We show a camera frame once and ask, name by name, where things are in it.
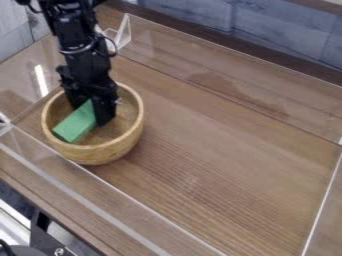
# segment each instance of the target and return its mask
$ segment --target gray wall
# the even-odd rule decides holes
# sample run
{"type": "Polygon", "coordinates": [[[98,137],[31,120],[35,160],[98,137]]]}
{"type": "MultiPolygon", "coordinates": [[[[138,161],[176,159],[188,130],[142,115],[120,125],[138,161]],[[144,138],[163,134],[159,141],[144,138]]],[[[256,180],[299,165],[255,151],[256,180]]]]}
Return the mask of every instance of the gray wall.
{"type": "Polygon", "coordinates": [[[48,33],[43,16],[32,15],[15,0],[0,5],[0,62],[20,52],[48,33]]]}
{"type": "Polygon", "coordinates": [[[0,8],[0,62],[33,42],[25,9],[13,0],[0,8]]]}
{"type": "Polygon", "coordinates": [[[140,0],[147,8],[342,68],[342,18],[283,0],[140,0]]]}

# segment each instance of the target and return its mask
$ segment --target wooden bowl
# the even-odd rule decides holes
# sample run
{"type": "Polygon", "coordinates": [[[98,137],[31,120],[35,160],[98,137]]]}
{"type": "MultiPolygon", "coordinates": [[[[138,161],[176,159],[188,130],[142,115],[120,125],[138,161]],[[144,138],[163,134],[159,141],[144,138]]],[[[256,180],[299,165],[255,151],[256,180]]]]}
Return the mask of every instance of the wooden bowl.
{"type": "Polygon", "coordinates": [[[122,158],[132,149],[143,132],[144,106],[139,94],[124,84],[119,84],[116,118],[96,127],[77,144],[61,141],[52,134],[53,127],[72,113],[64,92],[59,92],[47,102],[41,114],[41,126],[52,147],[79,164],[100,165],[122,158]]]}

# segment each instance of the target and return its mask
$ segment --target black robotic arm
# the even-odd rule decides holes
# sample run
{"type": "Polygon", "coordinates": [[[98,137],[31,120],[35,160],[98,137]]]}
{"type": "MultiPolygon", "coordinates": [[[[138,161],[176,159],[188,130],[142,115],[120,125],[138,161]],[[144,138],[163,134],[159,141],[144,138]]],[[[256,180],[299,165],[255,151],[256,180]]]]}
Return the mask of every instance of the black robotic arm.
{"type": "MultiPolygon", "coordinates": [[[[31,0],[16,0],[31,6],[31,0]]],[[[51,32],[59,40],[59,51],[67,66],[56,71],[68,101],[77,108],[88,99],[92,101],[98,125],[106,125],[116,115],[118,85],[108,73],[110,58],[116,53],[107,49],[107,38],[95,31],[98,24],[95,0],[37,0],[51,32]]]]}

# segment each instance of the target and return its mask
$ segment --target green block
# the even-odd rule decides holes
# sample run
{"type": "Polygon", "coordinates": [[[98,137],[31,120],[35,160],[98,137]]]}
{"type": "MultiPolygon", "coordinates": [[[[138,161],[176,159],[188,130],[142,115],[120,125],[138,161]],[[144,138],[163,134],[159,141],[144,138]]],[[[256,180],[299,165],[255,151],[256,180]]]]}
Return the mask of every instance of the green block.
{"type": "Polygon", "coordinates": [[[92,102],[88,100],[56,125],[52,132],[60,140],[75,144],[95,126],[96,117],[94,114],[92,102]]]}

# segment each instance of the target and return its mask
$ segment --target wooden table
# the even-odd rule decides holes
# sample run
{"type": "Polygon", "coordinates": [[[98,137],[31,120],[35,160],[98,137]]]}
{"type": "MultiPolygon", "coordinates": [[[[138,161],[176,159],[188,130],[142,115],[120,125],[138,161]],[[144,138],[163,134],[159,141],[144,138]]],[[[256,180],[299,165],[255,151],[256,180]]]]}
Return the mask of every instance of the wooden table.
{"type": "MultiPolygon", "coordinates": [[[[147,107],[134,151],[87,173],[15,128],[0,178],[107,255],[301,255],[341,156],[341,88],[134,17],[132,33],[112,76],[147,107]]],[[[0,109],[28,108],[15,125],[41,142],[35,67],[52,88],[60,62],[45,38],[0,66],[0,109]]],[[[322,230],[338,255],[342,233],[322,230]]]]}

